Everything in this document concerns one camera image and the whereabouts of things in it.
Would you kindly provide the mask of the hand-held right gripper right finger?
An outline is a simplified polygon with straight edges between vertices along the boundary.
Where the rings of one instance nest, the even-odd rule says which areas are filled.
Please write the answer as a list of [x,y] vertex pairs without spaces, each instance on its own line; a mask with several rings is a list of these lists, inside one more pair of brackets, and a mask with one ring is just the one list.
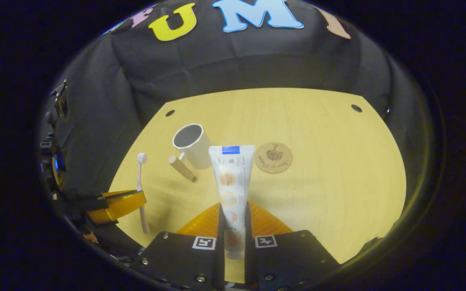
[[291,230],[253,201],[246,210],[245,280],[251,290],[312,291],[340,269],[309,230]]

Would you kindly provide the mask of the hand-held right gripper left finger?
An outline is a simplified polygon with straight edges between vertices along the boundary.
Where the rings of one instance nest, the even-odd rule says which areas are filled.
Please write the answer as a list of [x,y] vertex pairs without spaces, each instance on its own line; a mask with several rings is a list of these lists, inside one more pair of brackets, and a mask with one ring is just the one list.
[[138,256],[138,272],[165,291],[222,291],[225,224],[219,203],[178,232],[161,232]]

